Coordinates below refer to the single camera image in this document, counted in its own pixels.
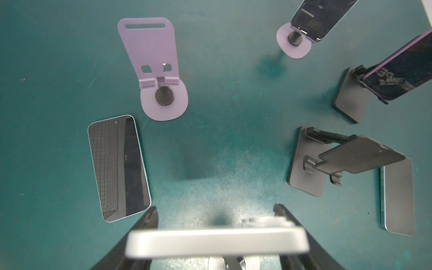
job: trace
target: smartphone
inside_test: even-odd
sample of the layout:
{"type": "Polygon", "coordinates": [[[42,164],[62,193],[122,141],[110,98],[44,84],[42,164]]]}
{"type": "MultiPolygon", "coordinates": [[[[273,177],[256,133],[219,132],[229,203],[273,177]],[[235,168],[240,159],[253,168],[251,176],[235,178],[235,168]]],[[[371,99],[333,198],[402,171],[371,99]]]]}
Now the smartphone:
{"type": "Polygon", "coordinates": [[[291,25],[318,42],[356,2],[357,0],[305,0],[291,19],[291,25]]]}
{"type": "Polygon", "coordinates": [[[432,79],[432,28],[411,40],[361,80],[381,100],[393,100],[432,79]]]}
{"type": "Polygon", "coordinates": [[[384,230],[414,236],[413,164],[409,158],[381,167],[381,226],[384,230]]]}
{"type": "Polygon", "coordinates": [[[102,217],[113,222],[150,207],[151,197],[135,119],[122,115],[88,128],[102,217]]]}

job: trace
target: green table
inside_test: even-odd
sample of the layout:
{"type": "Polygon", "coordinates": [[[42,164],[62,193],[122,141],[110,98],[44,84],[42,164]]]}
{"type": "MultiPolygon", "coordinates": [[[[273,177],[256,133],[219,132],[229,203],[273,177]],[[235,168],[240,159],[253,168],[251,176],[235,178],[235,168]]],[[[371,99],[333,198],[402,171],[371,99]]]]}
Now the green table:
{"type": "MultiPolygon", "coordinates": [[[[302,0],[0,1],[1,269],[89,269],[137,221],[102,219],[87,127],[135,117],[160,228],[234,224],[283,203],[346,269],[425,269],[432,261],[432,84],[361,124],[331,108],[343,71],[371,66],[430,26],[420,0],[359,0],[310,53],[280,55],[276,31],[302,0]],[[174,25],[189,106],[155,122],[117,32],[125,17],[174,25]],[[372,137],[414,164],[416,235],[380,226],[378,171],[286,184],[299,126],[372,137]]],[[[152,269],[206,269],[206,258],[152,269]]],[[[262,269],[278,258],[262,257],[262,269]]]]}

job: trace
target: black rectangular base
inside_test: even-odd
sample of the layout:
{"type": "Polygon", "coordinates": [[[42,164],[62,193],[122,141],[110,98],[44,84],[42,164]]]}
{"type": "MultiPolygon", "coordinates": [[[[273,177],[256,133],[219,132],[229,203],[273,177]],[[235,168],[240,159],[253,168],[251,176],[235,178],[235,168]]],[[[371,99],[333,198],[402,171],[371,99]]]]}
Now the black rectangular base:
{"type": "Polygon", "coordinates": [[[319,197],[323,193],[324,182],[328,175],[316,170],[314,170],[313,174],[305,171],[303,169],[303,158],[310,156],[320,162],[318,155],[330,150],[332,146],[305,136],[305,131],[306,127],[299,128],[287,182],[293,187],[319,197]]]}
{"type": "Polygon", "coordinates": [[[352,72],[352,68],[346,70],[332,105],[348,120],[356,124],[362,121],[372,93],[358,83],[352,72]]]}

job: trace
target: phone screen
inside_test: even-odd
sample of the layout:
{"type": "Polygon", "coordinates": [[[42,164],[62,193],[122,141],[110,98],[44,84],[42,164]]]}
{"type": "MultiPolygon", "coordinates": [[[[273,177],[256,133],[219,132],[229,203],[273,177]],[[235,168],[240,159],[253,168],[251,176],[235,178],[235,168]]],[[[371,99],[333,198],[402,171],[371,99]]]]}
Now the phone screen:
{"type": "Polygon", "coordinates": [[[357,0],[305,0],[291,24],[314,41],[320,41],[357,0]]]}
{"type": "Polygon", "coordinates": [[[382,63],[370,67],[362,81],[381,98],[393,100],[432,79],[432,29],[413,39],[382,63]]]}
{"type": "Polygon", "coordinates": [[[133,117],[92,123],[88,133],[103,219],[112,222],[146,210],[150,191],[133,117]]]}

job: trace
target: pink phone holder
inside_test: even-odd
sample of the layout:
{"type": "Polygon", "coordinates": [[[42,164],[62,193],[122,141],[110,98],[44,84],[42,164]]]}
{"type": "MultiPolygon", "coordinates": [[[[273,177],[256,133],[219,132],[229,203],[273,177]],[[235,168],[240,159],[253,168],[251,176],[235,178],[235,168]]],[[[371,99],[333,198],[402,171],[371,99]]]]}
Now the pink phone holder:
{"type": "Polygon", "coordinates": [[[282,51],[291,58],[299,59],[308,54],[311,50],[313,41],[306,35],[302,34],[298,29],[291,26],[291,23],[286,23],[277,30],[276,41],[282,51]],[[288,41],[288,36],[297,31],[301,37],[300,44],[297,46],[291,45],[288,41]]]}
{"type": "Polygon", "coordinates": [[[121,19],[117,29],[140,83],[144,113],[156,121],[180,117],[188,97],[179,77],[172,23],[165,18],[121,19]]]}

